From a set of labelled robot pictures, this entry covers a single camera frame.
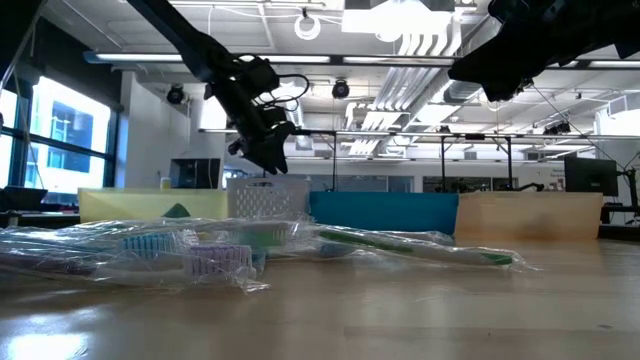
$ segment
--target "computer monitor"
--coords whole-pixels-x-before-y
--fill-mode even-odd
[[[0,210],[40,211],[47,193],[47,190],[42,189],[7,186],[0,190]]]
[[[564,158],[567,192],[596,192],[618,196],[618,172],[613,160]]]
[[[220,159],[171,160],[171,187],[175,189],[217,189]]]

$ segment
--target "white plastic basket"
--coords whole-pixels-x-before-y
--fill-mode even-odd
[[[302,179],[229,179],[229,217],[308,214],[309,190]]]

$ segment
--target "green toothbrush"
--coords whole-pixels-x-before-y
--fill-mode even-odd
[[[482,248],[448,248],[438,244],[386,237],[378,233],[352,232],[346,229],[321,230],[319,236],[341,244],[358,248],[374,248],[399,255],[444,262],[456,262],[469,265],[511,265],[514,254],[495,254]]]

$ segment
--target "yellow box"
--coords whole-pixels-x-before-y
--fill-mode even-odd
[[[196,218],[227,218],[227,193],[222,190],[80,189],[78,199],[83,223],[151,220],[164,216],[171,209]]]
[[[602,194],[488,192],[460,195],[456,239],[590,241],[598,237]]]

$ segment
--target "toothbrush head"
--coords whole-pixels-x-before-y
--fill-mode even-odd
[[[122,239],[118,251],[130,251],[145,260],[157,258],[161,253],[176,253],[178,243],[172,234],[144,234]]]
[[[187,275],[235,274],[252,270],[251,247],[247,245],[192,246],[185,257]]]

